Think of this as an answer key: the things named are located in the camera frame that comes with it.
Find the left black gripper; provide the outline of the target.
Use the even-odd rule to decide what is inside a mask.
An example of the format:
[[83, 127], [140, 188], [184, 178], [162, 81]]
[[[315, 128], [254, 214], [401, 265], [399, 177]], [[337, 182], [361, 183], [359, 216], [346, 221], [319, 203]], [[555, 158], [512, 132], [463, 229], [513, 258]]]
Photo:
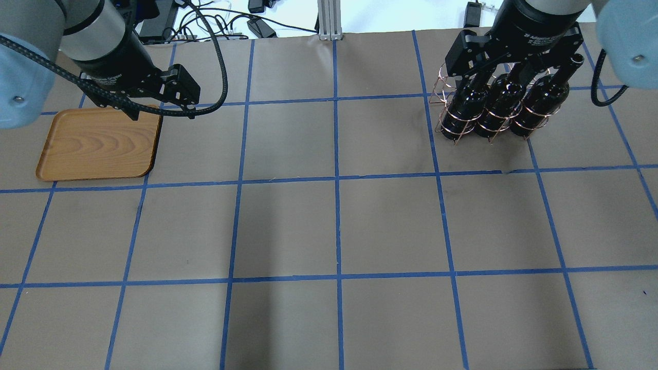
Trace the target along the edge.
[[[155, 66], [134, 33], [127, 33], [103, 57], [73, 62], [88, 75], [82, 80], [93, 88], [82, 87], [82, 91], [97, 107], [121, 110], [131, 120], [138, 120], [141, 113], [188, 119], [197, 115], [195, 103], [199, 102], [200, 85], [180, 64], [167, 70]], [[138, 99], [157, 103], [151, 107]]]

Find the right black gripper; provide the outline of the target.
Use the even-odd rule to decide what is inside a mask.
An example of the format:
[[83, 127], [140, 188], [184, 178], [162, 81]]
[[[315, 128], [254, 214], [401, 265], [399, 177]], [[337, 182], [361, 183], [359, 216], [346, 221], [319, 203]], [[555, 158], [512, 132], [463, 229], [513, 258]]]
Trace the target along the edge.
[[562, 66], [583, 43], [577, 19], [584, 10], [584, 1], [504, 1], [484, 35], [461, 30], [447, 52], [446, 72], [468, 78], [465, 105], [484, 105], [489, 78], [502, 63], [515, 63], [507, 82], [513, 96], [529, 92], [548, 68]]

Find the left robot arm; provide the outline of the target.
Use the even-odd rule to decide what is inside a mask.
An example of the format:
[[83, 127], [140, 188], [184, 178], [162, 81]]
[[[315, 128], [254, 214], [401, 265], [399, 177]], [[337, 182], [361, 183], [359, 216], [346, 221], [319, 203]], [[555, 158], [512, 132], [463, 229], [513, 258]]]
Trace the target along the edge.
[[98, 107], [139, 116], [119, 98], [151, 98], [190, 110], [200, 86], [181, 65], [160, 70], [135, 26], [160, 16], [156, 1], [2, 1], [2, 128], [33, 123], [42, 113], [56, 73], [34, 60], [54, 62], [63, 52], [80, 68], [84, 93]]

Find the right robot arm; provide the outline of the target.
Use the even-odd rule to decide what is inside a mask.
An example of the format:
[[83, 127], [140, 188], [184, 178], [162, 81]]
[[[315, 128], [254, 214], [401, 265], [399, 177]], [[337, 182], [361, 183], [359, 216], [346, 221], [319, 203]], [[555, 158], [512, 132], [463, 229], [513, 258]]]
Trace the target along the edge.
[[485, 35], [461, 30], [446, 55], [446, 71], [479, 90], [503, 63], [515, 63], [508, 79], [528, 86], [549, 68], [556, 73], [534, 83], [539, 89], [566, 88], [581, 61], [578, 17], [592, 6], [601, 46], [624, 87], [656, 89], [656, 1], [504, 1]]

